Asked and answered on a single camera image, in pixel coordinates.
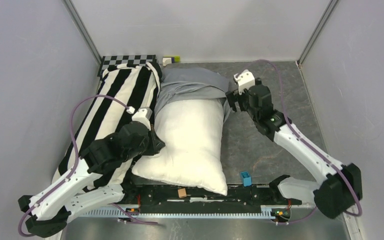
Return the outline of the grey pillowcase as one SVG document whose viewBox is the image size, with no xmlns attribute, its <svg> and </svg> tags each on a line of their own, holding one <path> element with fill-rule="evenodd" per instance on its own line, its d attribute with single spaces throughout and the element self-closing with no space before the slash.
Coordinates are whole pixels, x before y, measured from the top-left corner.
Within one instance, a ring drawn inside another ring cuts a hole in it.
<svg viewBox="0 0 384 240">
<path fill-rule="evenodd" d="M 154 114 L 170 103 L 185 100 L 220 100 L 226 122 L 232 112 L 227 101 L 230 80 L 217 72 L 202 68 L 164 68 Z"/>
</svg>

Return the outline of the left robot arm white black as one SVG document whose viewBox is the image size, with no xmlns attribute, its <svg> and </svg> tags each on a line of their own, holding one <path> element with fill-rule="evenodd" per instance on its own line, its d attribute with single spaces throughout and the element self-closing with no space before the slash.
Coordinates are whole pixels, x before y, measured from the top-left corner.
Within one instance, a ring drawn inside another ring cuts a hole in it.
<svg viewBox="0 0 384 240">
<path fill-rule="evenodd" d="M 137 190 L 130 185 L 114 183 L 83 194 L 80 191 L 137 156 L 158 154 L 165 145 L 151 125 L 139 121 L 94 140 L 80 153 L 77 165 L 56 182 L 36 195 L 23 195 L 18 199 L 24 213 L 19 228 L 25 227 L 28 237 L 48 238 L 89 211 L 120 201 L 133 203 Z"/>
</svg>

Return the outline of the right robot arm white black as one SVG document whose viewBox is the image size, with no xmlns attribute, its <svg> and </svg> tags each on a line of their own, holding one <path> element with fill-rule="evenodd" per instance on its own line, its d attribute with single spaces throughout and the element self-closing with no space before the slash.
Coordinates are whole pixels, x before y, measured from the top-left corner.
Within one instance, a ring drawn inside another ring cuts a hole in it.
<svg viewBox="0 0 384 240">
<path fill-rule="evenodd" d="M 226 97 L 233 111 L 247 112 L 260 134 L 289 152 L 314 178 L 308 181 L 284 175 L 273 180 L 268 191 L 273 203 L 299 200 L 314 205 L 330 219 L 342 213 L 354 217 L 363 214 L 359 167 L 354 163 L 343 164 L 305 137 L 285 112 L 274 108 L 267 86 L 257 84 L 243 91 L 231 90 Z"/>
</svg>

